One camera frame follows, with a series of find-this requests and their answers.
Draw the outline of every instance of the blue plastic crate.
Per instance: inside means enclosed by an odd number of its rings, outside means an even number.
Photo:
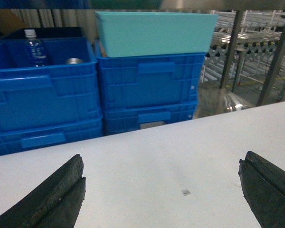
[[[0,133],[92,120],[100,110],[86,38],[43,40],[50,66],[29,67],[22,40],[0,43]],[[72,57],[82,64],[65,64]]]
[[[197,102],[175,104],[153,108],[137,108],[125,111],[104,111],[104,133],[106,135],[139,130],[141,124],[164,122],[165,124],[193,118]]]
[[[98,116],[89,121],[0,133],[0,155],[101,137],[101,112]]]
[[[57,28],[32,28],[35,30],[37,38],[73,38],[82,37],[83,32],[80,27],[57,27]],[[24,28],[11,34],[0,37],[0,41],[9,41],[11,39],[26,39]]]
[[[197,101],[205,53],[98,59],[102,108],[106,111]]]

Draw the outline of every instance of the white table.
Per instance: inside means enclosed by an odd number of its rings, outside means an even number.
[[[238,176],[249,150],[285,170],[285,102],[1,156],[0,214],[79,153],[76,228],[259,228]]]

